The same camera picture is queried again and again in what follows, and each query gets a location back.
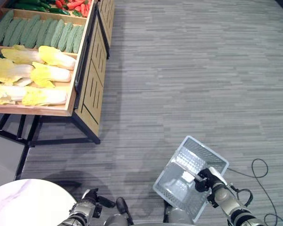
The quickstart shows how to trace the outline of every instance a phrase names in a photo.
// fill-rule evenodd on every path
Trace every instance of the wooden cabinet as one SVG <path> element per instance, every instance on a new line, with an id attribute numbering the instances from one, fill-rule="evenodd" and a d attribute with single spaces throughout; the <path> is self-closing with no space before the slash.
<path id="1" fill-rule="evenodd" d="M 84 69 L 79 107 L 75 113 L 98 135 L 107 52 L 98 18 L 95 19 L 87 64 Z"/>
<path id="2" fill-rule="evenodd" d="M 113 18 L 115 10 L 114 0 L 101 0 L 99 3 L 100 17 L 107 37 L 109 46 L 111 46 Z"/>
<path id="3" fill-rule="evenodd" d="M 30 19 L 39 14 L 42 20 L 47 18 L 63 19 L 65 23 L 72 22 L 74 25 L 84 25 L 84 32 L 78 54 L 65 53 L 76 59 L 71 81 L 69 83 L 56 83 L 57 87 L 64 87 L 68 90 L 65 105 L 24 106 L 21 103 L 0 105 L 0 113 L 78 116 L 96 136 L 99 135 L 107 50 L 109 49 L 107 41 L 110 45 L 115 6 L 114 0 L 101 0 L 97 4 L 99 13 L 90 11 L 88 18 L 14 9 L 14 17 Z M 0 18 L 8 10 L 10 9 L 0 9 Z"/>

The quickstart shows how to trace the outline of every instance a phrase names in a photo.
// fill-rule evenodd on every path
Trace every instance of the red chili pepper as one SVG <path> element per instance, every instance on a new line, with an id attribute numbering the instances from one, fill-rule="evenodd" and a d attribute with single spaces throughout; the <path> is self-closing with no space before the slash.
<path id="1" fill-rule="evenodd" d="M 59 0 L 56 0 L 56 6 L 57 8 L 63 8 L 63 4 Z"/>

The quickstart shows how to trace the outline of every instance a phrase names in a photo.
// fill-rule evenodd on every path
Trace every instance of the black metal frame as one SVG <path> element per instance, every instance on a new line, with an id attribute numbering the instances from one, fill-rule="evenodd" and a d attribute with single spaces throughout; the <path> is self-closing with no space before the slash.
<path id="1" fill-rule="evenodd" d="M 75 105 L 74 105 L 72 116 L 69 117 L 69 116 L 35 115 L 27 138 L 22 137 L 22 132 L 23 132 L 23 128 L 24 128 L 24 124 L 26 120 L 25 114 L 21 115 L 16 135 L 3 130 L 3 127 L 8 121 L 10 114 L 4 114 L 0 120 L 0 137 L 3 137 L 5 139 L 8 139 L 8 140 L 24 145 L 21 159 L 20 159 L 16 174 L 15 174 L 15 180 L 19 180 L 21 178 L 24 164 L 25 164 L 29 149 L 31 147 L 35 147 L 36 145 L 78 144 L 78 143 L 92 143 L 92 142 L 95 144 L 100 144 L 100 139 L 92 132 L 92 130 L 75 113 L 75 109 L 78 108 L 78 103 L 79 103 L 82 86 L 83 86 L 82 85 L 83 76 L 81 75 L 85 71 L 85 65 L 86 65 L 86 60 L 87 60 L 86 51 L 89 49 L 89 46 L 91 44 L 91 38 L 92 38 L 92 33 L 93 33 L 93 28 L 94 28 L 96 17 L 99 18 L 99 24 L 100 24 L 102 35 L 104 38 L 105 48 L 107 51 L 107 59 L 109 59 L 108 40 L 104 32 L 103 23 L 100 17 L 100 11 L 99 11 L 99 7 L 97 3 L 95 3 L 94 7 L 92 7 L 92 11 L 93 11 L 92 22 L 87 27 L 87 32 L 86 32 L 87 35 L 85 36 L 85 39 L 83 41 L 83 48 L 82 48 L 82 52 L 79 58 L 80 64 L 78 65 L 78 70 L 75 75 L 76 98 L 75 98 Z M 37 140 L 38 134 L 44 122 L 58 122 L 58 121 L 73 123 L 81 132 L 83 132 L 86 135 L 86 137 L 85 138 L 71 138 L 71 139 L 55 139 L 55 140 Z"/>

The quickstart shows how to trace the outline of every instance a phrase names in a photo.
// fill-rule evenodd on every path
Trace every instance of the gray carpet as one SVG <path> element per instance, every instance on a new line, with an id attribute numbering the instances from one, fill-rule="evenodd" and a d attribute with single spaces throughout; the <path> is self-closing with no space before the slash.
<path id="1" fill-rule="evenodd" d="M 44 124 L 40 139 L 79 135 Z M 76 197 L 99 187 L 108 198 L 125 197 L 135 223 L 161 222 L 152 185 L 186 135 L 247 174 L 253 159 L 264 159 L 269 174 L 260 181 L 283 218 L 283 10 L 275 1 L 117 0 L 102 144 L 32 148 L 22 178 L 80 182 L 71 188 Z M 255 179 L 231 171 L 225 178 L 252 190 L 257 217 L 273 212 Z M 211 207 L 197 222 L 225 224 Z"/>

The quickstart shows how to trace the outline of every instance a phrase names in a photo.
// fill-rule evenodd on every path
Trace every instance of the wooden produce crate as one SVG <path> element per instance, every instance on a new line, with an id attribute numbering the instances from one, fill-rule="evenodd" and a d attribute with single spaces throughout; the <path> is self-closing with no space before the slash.
<path id="1" fill-rule="evenodd" d="M 106 60 L 108 56 L 107 39 L 105 30 L 99 17 L 100 5 L 97 0 L 92 0 L 92 10 L 87 18 L 52 14 L 37 11 L 14 9 L 14 17 L 32 18 L 38 14 L 41 20 L 52 18 L 62 19 L 65 23 L 72 22 L 74 25 L 84 25 L 84 32 L 78 54 L 65 53 L 76 59 L 72 79 L 68 83 L 55 82 L 57 89 L 65 89 L 68 92 L 65 105 L 60 106 L 24 106 L 0 105 L 0 113 L 33 114 L 49 116 L 71 116 L 76 121 L 82 121 L 96 136 L 99 134 L 100 113 L 102 95 L 105 80 Z M 11 10 L 0 9 L 0 18 Z"/>
<path id="2" fill-rule="evenodd" d="M 4 16 L 4 14 L 11 9 L 2 8 L 0 10 L 0 18 Z M 62 19 L 65 23 L 72 22 L 74 25 L 86 25 L 91 23 L 90 16 L 88 18 L 76 17 L 76 16 L 67 16 L 61 14 L 53 14 L 53 13 L 45 13 L 45 12 L 36 12 L 36 11 L 28 11 L 21 9 L 13 9 L 14 10 L 14 18 L 26 18 L 30 19 L 34 15 L 40 15 L 41 20 L 46 20 L 48 18 L 52 18 L 54 20 Z M 56 88 L 67 90 L 68 96 L 65 105 L 58 106 L 24 106 L 21 103 L 17 103 L 16 105 L 0 105 L 0 113 L 16 113 L 16 114 L 37 114 L 37 115 L 55 115 L 55 116 L 70 116 L 73 111 L 74 102 L 75 102 L 75 75 L 78 72 L 78 65 L 80 60 L 80 55 L 82 53 L 82 45 L 85 40 L 87 26 L 85 26 L 85 30 L 83 33 L 83 37 L 81 40 L 80 48 L 78 54 L 75 53 L 66 53 L 67 55 L 77 59 L 75 68 L 72 73 L 72 79 L 70 82 L 55 82 Z"/>

